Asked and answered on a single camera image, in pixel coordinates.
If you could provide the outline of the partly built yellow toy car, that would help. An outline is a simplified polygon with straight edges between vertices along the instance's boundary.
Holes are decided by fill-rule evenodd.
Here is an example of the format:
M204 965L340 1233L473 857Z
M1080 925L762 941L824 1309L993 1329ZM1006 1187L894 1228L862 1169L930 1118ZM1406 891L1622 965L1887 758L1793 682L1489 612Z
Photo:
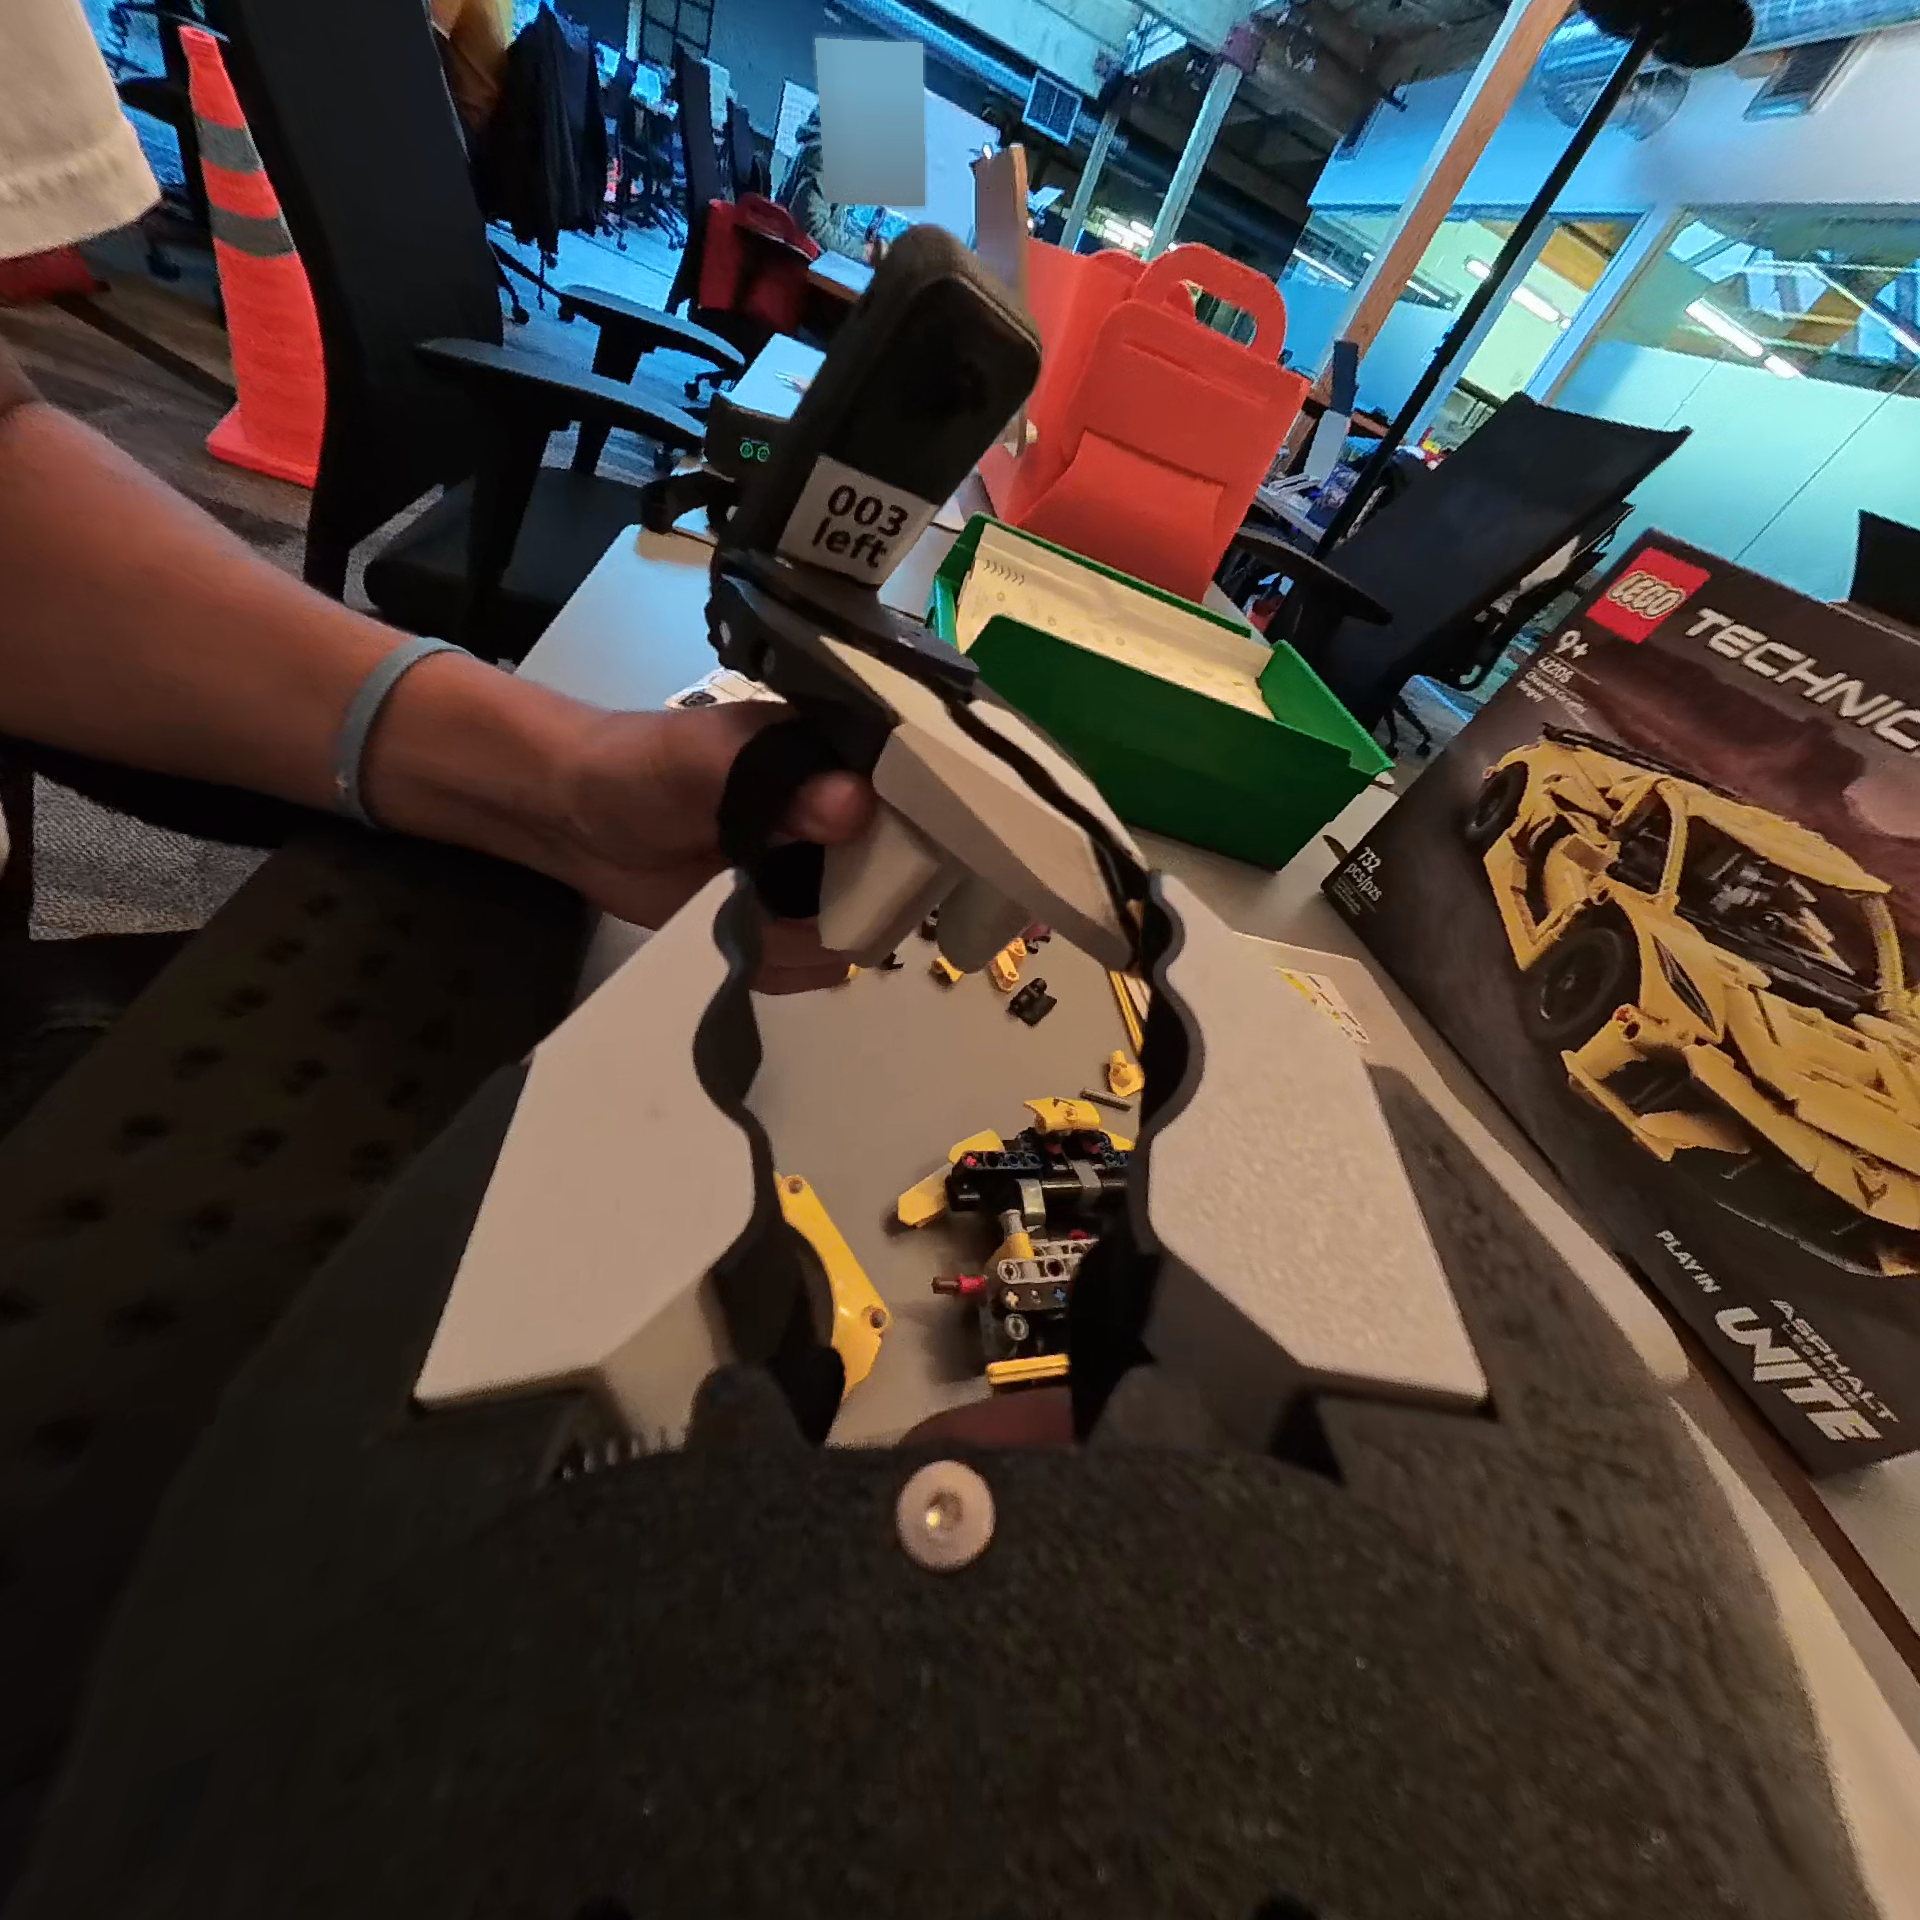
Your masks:
M1108 1130L1090 1098L1024 1106L1024 1130L969 1130L896 1191L896 1228L986 1215L998 1233L979 1268L930 1277L969 1309L986 1395L1068 1383L1076 1271L1114 1228L1134 1179L1134 1134Z

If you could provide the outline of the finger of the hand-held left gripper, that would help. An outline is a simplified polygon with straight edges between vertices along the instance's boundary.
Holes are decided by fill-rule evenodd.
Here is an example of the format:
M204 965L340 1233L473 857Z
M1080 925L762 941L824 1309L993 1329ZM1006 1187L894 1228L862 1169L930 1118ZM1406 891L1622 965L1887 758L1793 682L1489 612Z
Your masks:
M951 961L979 972L1017 925L1051 925L1108 972L1140 965L1146 865L1105 789L993 692L956 699L871 654L894 713L871 827L871 965L930 910L962 910Z

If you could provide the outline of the red jacket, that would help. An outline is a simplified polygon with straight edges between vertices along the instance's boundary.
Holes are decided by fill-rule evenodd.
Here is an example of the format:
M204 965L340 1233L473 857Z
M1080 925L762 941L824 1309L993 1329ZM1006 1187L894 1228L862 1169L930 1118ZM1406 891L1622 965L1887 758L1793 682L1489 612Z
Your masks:
M819 239L764 196L708 198L690 322L738 349L806 324Z

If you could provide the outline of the black pole stand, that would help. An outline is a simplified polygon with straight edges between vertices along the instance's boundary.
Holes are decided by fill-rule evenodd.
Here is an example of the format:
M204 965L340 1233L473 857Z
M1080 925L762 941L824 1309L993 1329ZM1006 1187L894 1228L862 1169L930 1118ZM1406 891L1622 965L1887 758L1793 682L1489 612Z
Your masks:
M1538 239L1547 207L1562 198L1562 189L1570 181L1570 173L1580 163L1580 151L1608 130L1611 106L1632 84L1632 76L1649 59L1656 61L1678 61L1678 66L1712 66L1712 61L1731 61L1748 45L1748 35L1753 35L1753 10L1745 0L1640 0L1640 7L1578 7L1578 10L1601 35L1622 38L1622 59L1608 76L1608 84L1592 92L1592 105L1580 106L1580 121L1578 121L1570 145L1562 149L1562 157L1547 163L1544 189L1513 219L1498 265L1483 269L1483 282L1476 287L1476 297L1455 309L1446 341L1435 349L1428 373L1411 380L1411 396L1393 411L1393 423L1383 429L1375 452L1356 473L1348 499L1335 501L1334 527L1314 543L1319 558L1334 558L1334 548L1356 531L1358 508L1375 499L1375 484L1393 470L1393 452L1406 443L1406 433L1420 417L1420 403L1449 380L1449 363L1470 354L1470 341L1476 341L1482 322L1489 311L1489 300L1504 300L1511 282L1524 271L1524 247ZM1393 247L1406 239L1411 250L1420 250L1428 233L1446 219L1435 207L1435 220L1420 227L1435 189L1449 181L1449 196L1455 196L1465 174L1476 173L1476 157L1483 151L1489 130L1504 123L1489 111L1489 81L1498 76L1504 66L1489 66L1483 84L1476 84L1476 94L1455 106L1455 130L1446 135L1446 151L1435 157L1428 181L1411 196Z

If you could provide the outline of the green storage bin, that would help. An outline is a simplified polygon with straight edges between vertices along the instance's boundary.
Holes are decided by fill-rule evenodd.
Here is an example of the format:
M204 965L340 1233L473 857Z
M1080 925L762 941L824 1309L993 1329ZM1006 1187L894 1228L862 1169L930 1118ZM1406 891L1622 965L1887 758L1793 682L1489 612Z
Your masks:
M969 511L930 578L926 623L951 644L956 601L986 517L993 511ZM1105 789L1118 822L1267 873L1393 765L1292 644L1267 644L1255 682L1267 722L1017 623L986 623L967 654L998 703Z

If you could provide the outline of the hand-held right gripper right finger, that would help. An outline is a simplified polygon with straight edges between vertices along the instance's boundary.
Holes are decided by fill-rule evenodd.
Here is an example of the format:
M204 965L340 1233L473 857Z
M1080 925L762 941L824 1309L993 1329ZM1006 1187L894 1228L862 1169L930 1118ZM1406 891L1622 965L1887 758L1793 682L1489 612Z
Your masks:
M1126 1204L1068 1299L1080 1446L1326 1446L1326 1403L1483 1418L1489 1383L1356 1042L1146 873Z

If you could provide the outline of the orange felt tote bag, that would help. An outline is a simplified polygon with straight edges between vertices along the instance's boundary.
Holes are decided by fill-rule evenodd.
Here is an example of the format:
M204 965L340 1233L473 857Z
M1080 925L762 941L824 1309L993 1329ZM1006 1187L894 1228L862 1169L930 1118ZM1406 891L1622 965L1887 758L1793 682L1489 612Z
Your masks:
M1308 401L1282 287L1209 247L1030 239L1030 311L1030 443L979 463L993 517L1198 603Z

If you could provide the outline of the black perforated foam pad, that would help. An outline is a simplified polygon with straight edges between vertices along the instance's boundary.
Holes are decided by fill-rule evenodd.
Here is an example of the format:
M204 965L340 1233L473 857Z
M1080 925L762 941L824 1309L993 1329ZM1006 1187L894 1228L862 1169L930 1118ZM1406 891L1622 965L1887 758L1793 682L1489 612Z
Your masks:
M315 1268L570 1007L593 913L322 827L3 1130L0 1809L19 1883L153 1508Z

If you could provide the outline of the scattered loose brick pieces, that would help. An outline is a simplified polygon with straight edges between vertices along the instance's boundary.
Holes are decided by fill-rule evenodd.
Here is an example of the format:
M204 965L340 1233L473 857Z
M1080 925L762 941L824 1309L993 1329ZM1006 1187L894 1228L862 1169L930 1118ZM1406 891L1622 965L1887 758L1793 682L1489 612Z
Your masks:
M1041 961L1051 951L1047 925L1030 925L1024 939L1011 939L982 972L962 972L951 961L951 948L936 941L936 913L921 919L921 941L930 951L926 972L942 986L982 977L1006 1012L1006 1028L1041 1031L1060 1012L1060 986L1041 972ZM1137 1106L1146 1083L1140 1074L1146 986L1134 972L1105 972L1096 1007L1114 1018L1114 1044L1096 1059L1096 1068L1088 1068L1076 1098L1090 1106L1126 1111Z

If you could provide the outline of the white paper sheets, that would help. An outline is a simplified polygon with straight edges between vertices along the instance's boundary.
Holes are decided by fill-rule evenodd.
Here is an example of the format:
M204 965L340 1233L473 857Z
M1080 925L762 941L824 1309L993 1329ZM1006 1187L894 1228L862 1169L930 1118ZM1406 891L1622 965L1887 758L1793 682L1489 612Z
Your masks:
M956 644L969 652L986 623L1068 639L1090 654L1267 722L1267 644L1250 639L1250 629L1187 601L1158 601L1134 578L1096 571L1090 558L993 517L979 531L979 554L956 601Z

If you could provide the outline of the toy car set box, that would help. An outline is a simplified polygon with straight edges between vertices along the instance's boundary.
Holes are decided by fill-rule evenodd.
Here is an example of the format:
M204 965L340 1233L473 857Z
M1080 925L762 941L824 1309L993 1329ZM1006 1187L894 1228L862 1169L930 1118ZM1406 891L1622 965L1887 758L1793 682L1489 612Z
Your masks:
M1920 1446L1913 639L1640 543L1326 873L1810 1471Z

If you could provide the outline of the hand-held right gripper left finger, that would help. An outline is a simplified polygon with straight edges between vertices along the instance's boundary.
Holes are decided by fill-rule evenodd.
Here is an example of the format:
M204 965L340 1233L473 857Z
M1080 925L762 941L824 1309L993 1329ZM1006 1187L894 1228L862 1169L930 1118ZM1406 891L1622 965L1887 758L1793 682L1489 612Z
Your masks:
M719 873L529 1052L418 1403L585 1386L679 1446L697 1386L762 1367L806 1442L835 1429L830 1268L746 1111L754 972L754 881Z

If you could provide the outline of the orange traffic cone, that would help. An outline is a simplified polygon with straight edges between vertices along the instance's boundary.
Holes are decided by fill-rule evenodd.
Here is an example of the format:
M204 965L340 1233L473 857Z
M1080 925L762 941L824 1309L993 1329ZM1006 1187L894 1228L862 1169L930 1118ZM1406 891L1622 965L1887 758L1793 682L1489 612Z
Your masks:
M323 349L311 271L232 94L220 38L209 29L177 29L177 38L232 363L232 403L204 433L204 452L311 489L323 443Z

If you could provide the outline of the blue-grey wristband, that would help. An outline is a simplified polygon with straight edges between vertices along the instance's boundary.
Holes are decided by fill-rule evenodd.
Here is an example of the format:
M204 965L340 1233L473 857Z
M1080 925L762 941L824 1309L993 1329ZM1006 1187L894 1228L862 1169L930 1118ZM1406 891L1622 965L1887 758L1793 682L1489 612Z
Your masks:
M408 675L428 654L470 654L463 644L442 639L442 631L412 631L398 644L388 644L366 682L353 685L340 724L334 739L334 805L336 814L358 822L358 827L384 827L366 795L366 758L374 758L374 729L388 710L388 699L408 685Z

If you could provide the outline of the yellow wheel arch panel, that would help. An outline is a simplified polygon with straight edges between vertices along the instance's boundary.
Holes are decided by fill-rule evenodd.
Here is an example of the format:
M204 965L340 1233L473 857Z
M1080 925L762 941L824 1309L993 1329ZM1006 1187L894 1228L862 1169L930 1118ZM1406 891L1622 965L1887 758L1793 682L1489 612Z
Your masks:
M830 1299L830 1347L847 1367L847 1395L871 1383L880 1341L894 1329L894 1309L880 1301L871 1268L849 1238L830 1215L824 1191L806 1179L779 1179L780 1220L806 1238L819 1265L819 1292Z

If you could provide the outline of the black device green display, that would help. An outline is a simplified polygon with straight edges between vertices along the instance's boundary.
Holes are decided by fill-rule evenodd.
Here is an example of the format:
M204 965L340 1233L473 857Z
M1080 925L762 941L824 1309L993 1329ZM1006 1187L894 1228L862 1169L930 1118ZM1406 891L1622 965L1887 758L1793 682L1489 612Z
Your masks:
M779 401L780 403L745 403L719 396L708 403L700 452L640 484L640 531L667 535L687 511L708 511L708 531L724 531L745 484L769 463L795 423L798 396L780 386Z

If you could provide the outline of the grey desk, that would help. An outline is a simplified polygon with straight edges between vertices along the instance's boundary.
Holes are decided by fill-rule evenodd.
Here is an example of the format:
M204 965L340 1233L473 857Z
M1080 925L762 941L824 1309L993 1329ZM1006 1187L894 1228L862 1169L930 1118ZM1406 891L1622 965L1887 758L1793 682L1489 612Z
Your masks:
M700 601L708 535L620 527L520 675L593 710L655 710L712 662ZM1703 1341L1631 1271L1465 1059L1375 977L1356 932L1319 894L1334 873L1326 845L1304 845L1267 873L1168 831L1137 842L1236 932L1264 939L1276 961L1334 977L1371 1031L1371 1059L1393 1063L1538 1233L1555 1238L1695 1421L1712 1471L1745 1484L1731 1505L1762 1549L1790 1634L1798 1646L1843 1634L1913 1738L1913 1462L1815 1484L1790 1454L1762 1410L1711 1367ZM1096 1083L1096 1052L1118 1044L1118 1012L1114 986L1068 951L1060 1012L1024 1028L982 980L936 986L926 977L926 941L911 939L903 972L762 998L762 1031L764 1068L754 1101L779 1157L795 1157L824 1187L835 1220L873 1254L887 1301L903 1309L911 1277L926 1277L930 1254L880 1247L880 1204L894 1201L880 1179L903 1187L936 1146L1011 1111L1024 1093Z

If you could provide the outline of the black office chair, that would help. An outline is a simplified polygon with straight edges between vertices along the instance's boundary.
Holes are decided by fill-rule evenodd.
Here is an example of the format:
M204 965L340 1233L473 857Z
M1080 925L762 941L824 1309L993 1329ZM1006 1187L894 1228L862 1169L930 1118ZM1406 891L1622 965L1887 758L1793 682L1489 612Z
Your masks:
M442 499L366 558L366 601L408 631L520 662L620 527L640 484L551 470L562 429L630 429L697 452L700 423L636 380L644 349L745 373L712 333L568 287L600 324L590 373L502 337L499 257L428 7L220 7L228 76L311 271L323 439L300 583L340 601L347 554Z
M1288 583L1267 644L1292 644L1375 729L1406 682L1489 662L1504 652L1498 601L1562 548L1587 554L1687 439L1692 429L1578 417L1513 396L1441 470L1367 511L1334 558L1248 517L1223 590L1248 603L1255 583Z

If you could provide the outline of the person's left forearm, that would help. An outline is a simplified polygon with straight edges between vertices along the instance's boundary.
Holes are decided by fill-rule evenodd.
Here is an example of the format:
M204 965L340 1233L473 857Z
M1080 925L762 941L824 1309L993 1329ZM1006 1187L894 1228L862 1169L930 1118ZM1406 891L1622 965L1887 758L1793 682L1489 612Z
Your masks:
M334 739L388 644L3 363L3 739L336 812ZM428 654L374 729L374 812L562 881L554 747L576 722L482 654Z

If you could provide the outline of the person's left hand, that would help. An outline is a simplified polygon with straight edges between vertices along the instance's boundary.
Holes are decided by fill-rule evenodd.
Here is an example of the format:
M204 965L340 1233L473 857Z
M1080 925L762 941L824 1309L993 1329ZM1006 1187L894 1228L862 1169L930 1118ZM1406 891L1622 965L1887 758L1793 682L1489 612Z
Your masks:
M738 755L779 729L779 703L590 713L585 747L562 783L562 881L620 925L664 932L712 873L719 799ZM769 842L841 845L873 814L873 789L859 772L798 783ZM762 913L762 995L841 986L849 961L824 948L809 919Z

